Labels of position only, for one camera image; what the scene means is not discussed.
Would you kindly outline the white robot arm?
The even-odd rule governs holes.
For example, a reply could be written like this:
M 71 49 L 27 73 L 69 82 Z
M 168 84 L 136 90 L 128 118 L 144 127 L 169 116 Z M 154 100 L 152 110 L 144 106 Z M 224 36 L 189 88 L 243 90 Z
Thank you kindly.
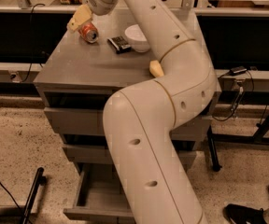
M 170 132 L 210 103 L 217 77 L 208 54 L 161 0 L 124 0 L 155 61 L 153 79 L 115 92 L 103 126 L 108 149 L 136 224 L 208 224 L 175 152 Z M 67 27 L 78 30 L 118 0 L 85 0 Z

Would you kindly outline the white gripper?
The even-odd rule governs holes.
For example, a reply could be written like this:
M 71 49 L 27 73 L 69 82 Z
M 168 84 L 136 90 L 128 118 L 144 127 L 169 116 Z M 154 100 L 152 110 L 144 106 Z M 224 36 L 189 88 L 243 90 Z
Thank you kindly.
M 67 23 L 67 29 L 71 32 L 79 30 L 84 24 L 92 20 L 92 12 L 95 15 L 103 16 L 109 14 L 117 5 L 118 0 L 86 0 L 87 4 L 83 4 L 73 17 Z

